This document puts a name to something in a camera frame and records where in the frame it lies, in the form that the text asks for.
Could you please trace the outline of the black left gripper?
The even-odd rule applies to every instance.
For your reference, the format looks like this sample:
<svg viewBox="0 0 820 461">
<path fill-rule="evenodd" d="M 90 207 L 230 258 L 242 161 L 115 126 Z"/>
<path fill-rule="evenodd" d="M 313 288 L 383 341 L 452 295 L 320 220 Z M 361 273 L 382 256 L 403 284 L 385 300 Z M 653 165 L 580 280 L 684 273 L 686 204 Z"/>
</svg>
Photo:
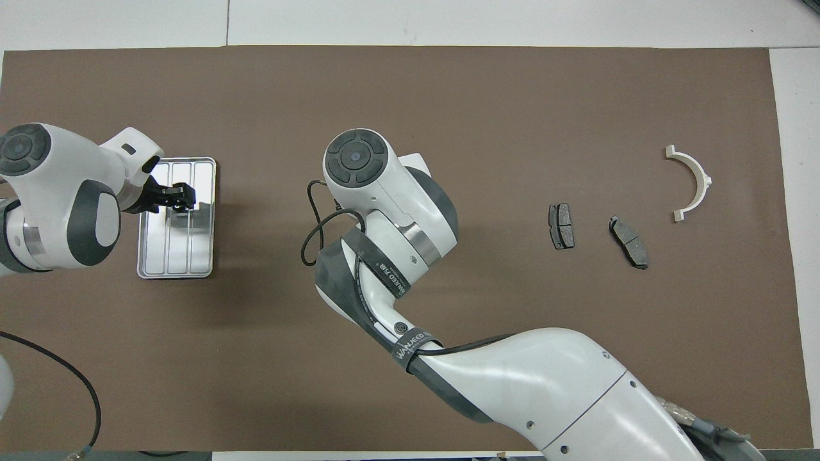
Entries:
<svg viewBox="0 0 820 461">
<path fill-rule="evenodd" d="M 170 187 L 162 186 L 149 175 L 140 196 L 133 204 L 133 213 L 157 213 L 160 207 L 170 207 L 173 212 L 191 212 L 195 206 L 195 190 L 192 186 L 185 182 L 175 183 Z"/>
</svg>

